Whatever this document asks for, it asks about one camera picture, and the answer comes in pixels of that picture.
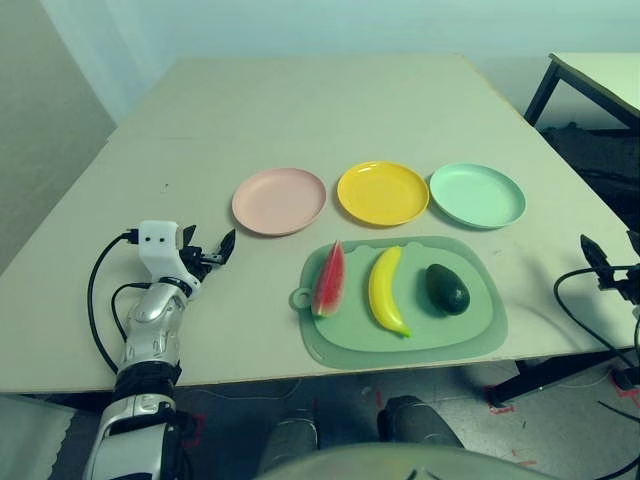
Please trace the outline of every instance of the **green cutting board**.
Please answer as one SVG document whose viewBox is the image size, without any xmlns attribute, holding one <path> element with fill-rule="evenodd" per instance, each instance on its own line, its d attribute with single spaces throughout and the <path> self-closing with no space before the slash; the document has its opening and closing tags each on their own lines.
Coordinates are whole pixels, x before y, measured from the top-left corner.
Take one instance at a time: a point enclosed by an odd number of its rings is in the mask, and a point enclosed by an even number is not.
<svg viewBox="0 0 640 480">
<path fill-rule="evenodd" d="M 402 257 L 393 295 L 411 337 L 383 329 L 369 308 L 369 273 L 387 248 L 399 245 Z M 291 297 L 298 309 L 304 344 L 318 362 L 344 369 L 375 368 L 469 358 L 498 348 L 507 335 L 500 295 L 477 255 L 448 237 L 408 237 L 344 242 L 346 279 L 338 312 L 312 315 L 310 294 L 331 249 L 313 252 L 303 268 L 300 288 Z M 426 292 L 425 269 L 439 263 L 469 289 L 469 308 L 457 316 L 438 310 Z"/>
</svg>

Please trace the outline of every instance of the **cable connector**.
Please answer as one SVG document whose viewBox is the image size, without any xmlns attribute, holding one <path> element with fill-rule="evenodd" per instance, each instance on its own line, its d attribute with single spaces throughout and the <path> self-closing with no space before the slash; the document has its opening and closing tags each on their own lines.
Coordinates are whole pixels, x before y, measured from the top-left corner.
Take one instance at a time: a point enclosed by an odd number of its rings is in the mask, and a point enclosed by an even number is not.
<svg viewBox="0 0 640 480">
<path fill-rule="evenodd" d="M 122 234 L 123 238 L 133 245 L 138 244 L 138 229 L 130 228 L 126 233 Z"/>
</svg>

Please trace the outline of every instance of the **red tape mark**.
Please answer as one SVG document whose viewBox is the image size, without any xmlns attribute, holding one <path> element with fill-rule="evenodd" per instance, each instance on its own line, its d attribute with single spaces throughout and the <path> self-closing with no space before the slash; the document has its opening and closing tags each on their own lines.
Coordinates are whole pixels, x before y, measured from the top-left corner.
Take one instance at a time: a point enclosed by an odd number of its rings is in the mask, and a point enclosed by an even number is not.
<svg viewBox="0 0 640 480">
<path fill-rule="evenodd" d="M 207 416 L 202 413 L 198 413 L 194 415 L 193 418 L 196 421 L 196 431 L 193 434 L 193 438 L 182 442 L 182 446 L 184 448 L 197 447 L 202 441 L 202 432 L 204 431 L 204 423 Z"/>
<path fill-rule="evenodd" d="M 376 390 L 376 405 L 378 405 L 378 408 L 382 410 L 382 393 L 380 393 L 380 390 Z"/>
<path fill-rule="evenodd" d="M 609 383 L 613 385 L 616 393 L 620 398 L 624 397 L 637 397 L 640 395 L 640 388 L 632 388 L 631 390 L 622 390 L 619 386 L 616 385 L 615 380 L 613 379 L 613 375 L 609 375 Z"/>
<path fill-rule="evenodd" d="M 613 388 L 618 394 L 618 397 L 630 398 L 631 401 L 635 404 L 635 406 L 640 408 L 640 388 L 632 388 L 631 390 L 622 390 L 618 385 L 616 385 L 616 382 L 613 379 L 613 375 L 609 375 L 609 383 L 613 385 Z"/>
<path fill-rule="evenodd" d="M 492 415 L 502 415 L 503 413 L 515 412 L 516 407 L 514 407 L 513 405 L 509 405 L 508 407 L 504 407 L 504 408 L 498 408 L 491 405 L 491 402 L 489 401 L 489 389 L 493 386 L 494 385 L 487 385 L 484 387 L 484 399 L 486 400 L 487 405 L 489 405 L 489 412 Z"/>
</svg>

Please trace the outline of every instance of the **avocado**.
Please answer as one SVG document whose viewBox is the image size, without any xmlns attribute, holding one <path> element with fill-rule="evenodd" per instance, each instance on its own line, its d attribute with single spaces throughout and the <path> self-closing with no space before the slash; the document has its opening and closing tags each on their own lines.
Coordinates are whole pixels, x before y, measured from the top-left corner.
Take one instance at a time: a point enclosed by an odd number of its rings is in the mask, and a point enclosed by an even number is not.
<svg viewBox="0 0 640 480">
<path fill-rule="evenodd" d="M 460 315 L 469 308 L 469 290 L 460 277 L 438 263 L 426 270 L 427 294 L 431 302 L 449 315 Z"/>
</svg>

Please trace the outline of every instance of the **desk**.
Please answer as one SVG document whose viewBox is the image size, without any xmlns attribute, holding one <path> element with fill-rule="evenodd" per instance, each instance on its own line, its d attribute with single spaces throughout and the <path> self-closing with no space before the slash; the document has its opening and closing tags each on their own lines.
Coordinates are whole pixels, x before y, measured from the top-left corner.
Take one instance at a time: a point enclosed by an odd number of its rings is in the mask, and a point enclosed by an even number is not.
<svg viewBox="0 0 640 480">
<path fill-rule="evenodd" d="M 330 200 L 315 223 L 291 236 L 241 229 L 230 262 L 185 312 L 180 384 L 339 373 L 309 356 L 288 305 L 307 256 L 336 238 L 447 235 L 487 266 L 509 319 L 505 343 L 482 357 L 415 366 L 601 350 L 557 307 L 551 286 L 585 266 L 583 232 L 612 263 L 633 262 L 625 227 L 465 58 L 185 60 L 115 132 L 0 277 L 0 390 L 112 387 L 89 332 L 85 292 L 99 252 L 126 228 L 143 219 L 195 223 L 194 244 L 213 248 L 235 226 L 234 189 L 256 171 L 305 168 L 334 191 L 348 167 L 372 159 L 424 176 L 452 162 L 493 166 L 521 185 L 527 213 L 509 227 L 481 231 L 431 204 L 415 221 L 374 229 Z M 147 278 L 134 246 L 118 246 L 103 264 L 96 316 L 113 357 L 122 341 L 109 297 L 118 285 Z M 611 342 L 630 345 L 633 318 L 617 293 L 598 292 L 591 277 L 572 279 L 563 293 Z"/>
<path fill-rule="evenodd" d="M 564 80 L 633 130 L 640 130 L 640 53 L 552 53 L 524 118 L 535 125 Z"/>
</svg>

